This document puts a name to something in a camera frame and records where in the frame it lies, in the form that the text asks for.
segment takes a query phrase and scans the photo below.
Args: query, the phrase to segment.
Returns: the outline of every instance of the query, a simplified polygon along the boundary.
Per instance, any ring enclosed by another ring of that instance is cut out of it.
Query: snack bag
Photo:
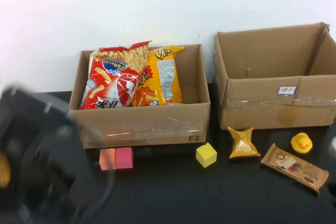
[[[149,42],[94,51],[80,109],[128,107],[148,60]]]
[[[319,189],[324,185],[329,176],[328,171],[322,170],[307,161],[285,152],[278,148],[275,143],[270,147],[261,163],[310,187],[317,193],[319,193]]]
[[[231,127],[227,128],[233,137],[233,148],[230,158],[246,157],[246,156],[260,156],[257,149],[251,142],[253,127],[245,131],[236,131]]]
[[[182,103],[175,56],[184,47],[167,46],[149,51],[147,66],[132,100],[133,106]]]

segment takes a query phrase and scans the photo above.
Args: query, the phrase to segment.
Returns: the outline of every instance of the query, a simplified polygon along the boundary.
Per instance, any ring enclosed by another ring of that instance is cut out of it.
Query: chocolate bar wrapper
[[[329,176],[328,171],[279,149],[275,144],[270,147],[261,163],[297,180],[317,193]]]

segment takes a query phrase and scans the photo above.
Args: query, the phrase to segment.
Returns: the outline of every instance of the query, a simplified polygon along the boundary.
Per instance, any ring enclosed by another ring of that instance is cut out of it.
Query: toy block
[[[117,169],[133,168],[133,152],[131,147],[117,148],[115,152],[115,166]]]
[[[205,168],[210,164],[216,162],[217,160],[217,152],[209,143],[199,147],[196,149],[196,159],[200,162],[200,164]]]
[[[111,166],[112,170],[116,169],[115,152],[116,149],[114,148],[100,150],[99,164],[102,170],[110,170]]]

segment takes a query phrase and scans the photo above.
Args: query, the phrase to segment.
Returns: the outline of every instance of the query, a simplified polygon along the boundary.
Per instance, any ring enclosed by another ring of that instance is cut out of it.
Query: pink foam block
[[[133,152],[131,147],[115,149],[115,166],[117,169],[133,168]]]
[[[110,170],[111,166],[113,170],[117,169],[114,161],[116,156],[115,152],[116,149],[114,148],[100,150],[99,164],[102,170]]]

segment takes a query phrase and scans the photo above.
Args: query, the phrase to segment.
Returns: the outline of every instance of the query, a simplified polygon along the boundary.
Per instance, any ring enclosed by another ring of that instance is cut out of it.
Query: cardboard box
[[[185,46],[175,57],[185,104],[174,106],[78,110],[92,52],[81,52],[70,99],[76,121],[102,137],[83,139],[85,148],[205,142],[210,98],[200,44]]]
[[[214,86],[222,129],[330,125],[336,43],[329,26],[218,33]]]

